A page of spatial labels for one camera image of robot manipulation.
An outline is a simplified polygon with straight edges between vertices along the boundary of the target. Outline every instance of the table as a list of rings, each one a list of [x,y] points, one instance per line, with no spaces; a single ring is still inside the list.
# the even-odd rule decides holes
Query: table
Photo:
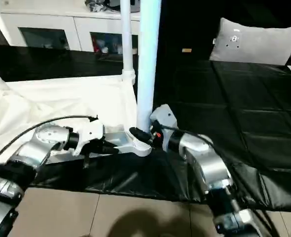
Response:
[[[4,80],[119,74],[93,53],[0,47]],[[157,65],[155,107],[168,103],[178,126],[209,136],[245,205],[291,211],[291,70],[285,66],[182,60]],[[122,154],[47,165],[35,187],[201,202],[176,154]]]

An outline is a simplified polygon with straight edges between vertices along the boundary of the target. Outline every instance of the white clamp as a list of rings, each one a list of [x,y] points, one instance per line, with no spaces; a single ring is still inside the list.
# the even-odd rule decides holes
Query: white clamp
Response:
[[[81,130],[77,131],[80,135],[74,156],[78,156],[84,145],[94,139],[101,139],[105,133],[105,127],[99,119],[86,124]]]

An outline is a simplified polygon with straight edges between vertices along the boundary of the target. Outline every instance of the glass cabinet door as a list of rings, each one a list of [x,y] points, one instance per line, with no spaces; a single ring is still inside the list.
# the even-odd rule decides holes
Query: glass cabinet door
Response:
[[[64,30],[28,27],[19,27],[19,30],[29,47],[70,49]]]
[[[90,32],[90,37],[94,52],[118,55],[123,53],[121,34]],[[137,54],[138,36],[136,35],[132,36],[132,49],[133,54]]]
[[[74,17],[82,51],[100,52],[112,58],[122,57],[122,23],[118,19]],[[133,54],[138,54],[140,22],[131,20]]]
[[[1,17],[12,46],[82,50],[73,17],[8,13]]]

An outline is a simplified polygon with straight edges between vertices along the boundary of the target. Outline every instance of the gray pillow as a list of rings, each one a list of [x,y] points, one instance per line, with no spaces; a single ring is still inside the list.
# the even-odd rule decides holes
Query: gray pillow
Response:
[[[285,65],[290,55],[291,27],[247,27],[221,18],[210,60]]]

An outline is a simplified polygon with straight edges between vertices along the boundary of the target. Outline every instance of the white cabinet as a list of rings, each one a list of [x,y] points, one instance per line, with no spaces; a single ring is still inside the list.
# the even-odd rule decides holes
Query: white cabinet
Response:
[[[93,52],[94,47],[100,47],[100,44],[104,44],[109,53],[112,53],[118,50],[113,48],[117,47],[113,45],[121,46],[122,26],[120,19],[74,17],[74,20],[83,51]],[[138,47],[139,28],[140,22],[132,20],[132,47],[136,49]]]
[[[1,17],[12,46],[81,50],[71,16],[2,13]]]
[[[118,12],[90,12],[84,0],[1,2],[0,15],[7,28],[3,34],[12,46],[90,52],[94,48],[107,48],[109,54],[120,51],[122,26]],[[135,49],[138,47],[139,25],[140,12],[131,13],[132,46]]]

